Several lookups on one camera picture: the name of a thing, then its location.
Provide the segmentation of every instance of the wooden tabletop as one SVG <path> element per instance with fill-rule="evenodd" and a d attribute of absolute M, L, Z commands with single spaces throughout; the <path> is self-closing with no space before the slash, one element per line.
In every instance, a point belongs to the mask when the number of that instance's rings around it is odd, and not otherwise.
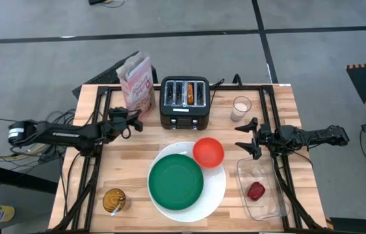
<path fill-rule="evenodd" d="M 94 84 L 82 86 L 73 124 L 83 125 L 92 114 L 97 89 L 98 86 Z M 158 104 L 159 91 L 155 92 Z M 274 92 L 281 124 L 301 127 L 292 87 L 274 84 Z M 252 101 L 252 108 L 242 121 L 233 123 L 229 116 L 233 100 L 237 96 L 248 97 Z M 125 106 L 124 97 L 120 91 L 113 92 L 111 100 L 111 107 Z M 272 130 L 274 130 L 269 97 L 266 100 Z M 244 212 L 242 205 L 241 193 L 236 179 L 236 164 L 238 160 L 250 156 L 234 143 L 250 141 L 251 135 L 234 131 L 233 128 L 247 124 L 252 117 L 257 117 L 258 122 L 263 123 L 259 93 L 253 90 L 218 90 L 211 107 L 209 125 L 203 131 L 163 129 L 159 121 L 159 108 L 157 105 L 142 120 L 144 123 L 143 132 L 136 132 L 132 128 L 132 137 L 130 139 L 125 140 L 118 137 L 114 142 L 104 145 L 90 231 L 283 231 L 280 217 L 255 221 Z M 146 182 L 148 170 L 157 154 L 167 145 L 180 141 L 196 141 L 202 137 L 213 137 L 223 144 L 225 149 L 223 166 L 226 173 L 226 193 L 218 209 L 207 218 L 192 223 L 176 222 L 162 215 L 152 204 Z M 270 157 L 266 147 L 262 147 L 262 151 L 263 156 L 260 161 L 262 163 L 269 162 Z M 300 153 L 308 156 L 304 149 Z M 76 154 L 77 151 L 74 148 L 68 148 L 63 165 L 64 181 L 66 181 L 68 169 Z M 311 165 L 297 155 L 291 155 L 289 159 L 298 200 L 318 224 L 326 226 Z M 82 166 L 83 157 L 79 157 L 73 165 L 70 176 L 70 187 L 68 188 L 69 207 L 77 196 Z M 128 210 L 119 212 L 115 217 L 111 217 L 102 205 L 103 196 L 113 188 L 122 189 L 132 201 Z M 84 202 L 83 207 L 85 208 L 82 208 L 79 227 L 84 225 L 84 211 L 87 207 L 87 201 Z M 60 222 L 63 216 L 63 208 L 63 189 L 62 184 L 59 183 L 49 228 Z M 293 226 L 291 213 L 289 214 L 289 223 L 290 226 Z"/>

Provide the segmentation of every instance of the white plate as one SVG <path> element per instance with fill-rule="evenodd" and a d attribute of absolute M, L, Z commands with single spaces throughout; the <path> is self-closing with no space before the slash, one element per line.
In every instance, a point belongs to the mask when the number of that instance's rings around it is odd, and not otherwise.
<path fill-rule="evenodd" d="M 147 183 L 149 184 L 152 167 L 158 160 L 175 153 L 193 158 L 193 146 L 194 142 L 178 142 L 165 147 L 152 162 L 150 172 L 148 172 Z M 165 209 L 152 198 L 150 187 L 148 186 L 148 192 L 154 206 L 166 217 L 179 222 L 195 222 L 208 217 L 223 200 L 226 190 L 226 174 L 222 165 L 213 169 L 202 168 L 202 172 L 204 180 L 203 191 L 198 200 L 190 207 L 179 211 Z"/>

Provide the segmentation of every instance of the red bowl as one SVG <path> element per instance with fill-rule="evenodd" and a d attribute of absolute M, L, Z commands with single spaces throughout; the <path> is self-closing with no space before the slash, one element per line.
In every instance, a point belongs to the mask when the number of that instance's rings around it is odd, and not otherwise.
<path fill-rule="evenodd" d="M 200 166 L 204 168 L 215 168 L 223 161 L 223 146 L 214 138 L 202 138 L 194 144 L 193 157 Z"/>

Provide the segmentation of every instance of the toaster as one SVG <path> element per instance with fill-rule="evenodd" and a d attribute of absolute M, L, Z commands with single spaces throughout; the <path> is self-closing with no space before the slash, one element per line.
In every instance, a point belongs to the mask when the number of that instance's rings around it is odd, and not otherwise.
<path fill-rule="evenodd" d="M 206 129 L 210 113 L 209 81 L 195 76 L 165 77 L 161 82 L 159 110 L 165 129 Z"/>

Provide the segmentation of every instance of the concrete floor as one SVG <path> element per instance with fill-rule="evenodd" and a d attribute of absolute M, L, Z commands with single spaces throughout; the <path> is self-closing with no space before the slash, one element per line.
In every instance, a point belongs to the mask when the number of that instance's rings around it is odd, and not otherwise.
<path fill-rule="evenodd" d="M 258 3 L 266 29 L 366 26 L 366 0 Z M 0 39 L 220 29 L 257 29 L 251 2 L 128 0 L 111 9 L 85 0 L 0 0 Z M 303 127 L 338 124 L 350 137 L 345 148 L 320 146 L 310 154 L 325 215 L 366 218 L 366 159 L 358 140 L 366 106 L 345 71 L 347 64 L 366 63 L 366 31 L 267 37 L 279 82 L 293 84 Z M 270 82 L 257 34 L 0 44 L 0 117 L 41 120 L 74 108 L 70 90 L 136 50 L 151 55 L 160 80 L 200 75 L 228 81 L 239 73 L 244 83 Z M 7 123 L 0 122 L 1 155 L 8 153 L 6 142 Z M 58 174 L 58 167 L 49 168 Z M 52 206 L 51 198 L 44 200 L 40 218 L 4 231 L 43 231 Z"/>

